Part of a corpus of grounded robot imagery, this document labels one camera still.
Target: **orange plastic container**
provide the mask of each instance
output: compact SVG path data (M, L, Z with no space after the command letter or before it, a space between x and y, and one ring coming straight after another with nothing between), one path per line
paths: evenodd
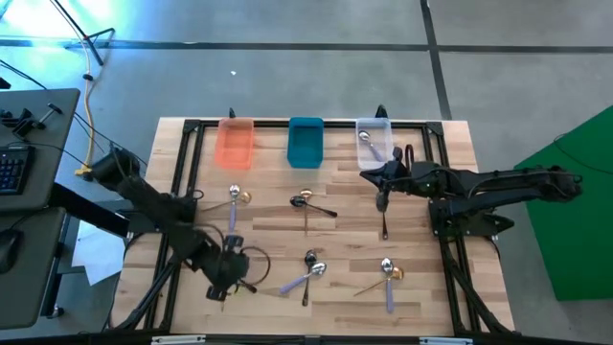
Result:
M216 163L223 169L251 168L253 119L223 119L217 129Z

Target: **green backdrop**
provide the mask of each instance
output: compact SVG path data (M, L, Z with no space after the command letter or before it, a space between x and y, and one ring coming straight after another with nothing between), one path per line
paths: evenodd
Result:
M556 298L613 297L613 106L516 168L537 165L583 176L583 194L571 202L527 203Z

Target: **blue plastic container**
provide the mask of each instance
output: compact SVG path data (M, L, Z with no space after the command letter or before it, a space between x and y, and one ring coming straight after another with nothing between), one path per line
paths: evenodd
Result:
M291 118L287 142L287 161L292 168L317 169L324 160L324 120Z

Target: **desk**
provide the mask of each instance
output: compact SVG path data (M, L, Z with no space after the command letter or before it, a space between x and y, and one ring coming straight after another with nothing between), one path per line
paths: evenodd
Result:
M147 181L168 192L185 119L162 118L153 143ZM450 164L477 170L466 122L443 122ZM352 129L326 128L325 158L319 170L293 170L286 155L287 130L256 127L253 165L249 171L224 171L214 163L216 129L204 136L196 189L204 191L202 210L229 200L228 187L238 183L252 194L247 206L238 207L237 231L245 245L257 245L272 257L269 277L258 294L240 292L228 297L224 310L205 298L209 285L200 272L184 267L177 290L172 333L179 334L342 334L342 335L452 335L438 241L429 229L426 200L392 194L387 216L390 232L380 238L381 214L375 208L375 186L358 175L355 133ZM416 160L424 159L420 135L411 129L394 129L397 146L413 144ZM189 145L191 159L193 143ZM187 180L187 169L182 178ZM312 203L338 212L326 218L309 212L309 231L303 233L303 211L292 208L289 198L303 188L314 192ZM227 229L229 208L202 213L196 223L212 222ZM144 235L125 257L112 317L124 320L147 291L153 276L159 236ZM511 311L496 252L484 239L466 238L475 289L499 320L512 329ZM303 289L287 296L279 287L304 274L303 257L316 248L329 264L326 274L310 284L310 303L301 304ZM253 272L261 273L261 257L252 257ZM358 297L360 289L381 279L379 263L390 257L406 276L394 282L396 311L385 309L383 287ZM459 293L467 324L465 299ZM166 303L163 291L158 303ZM156 313L159 319L161 312Z

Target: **keyboard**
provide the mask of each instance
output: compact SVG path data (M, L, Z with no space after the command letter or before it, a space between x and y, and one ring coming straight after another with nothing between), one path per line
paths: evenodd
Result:
M33 158L33 147L0 147L0 196L23 192Z

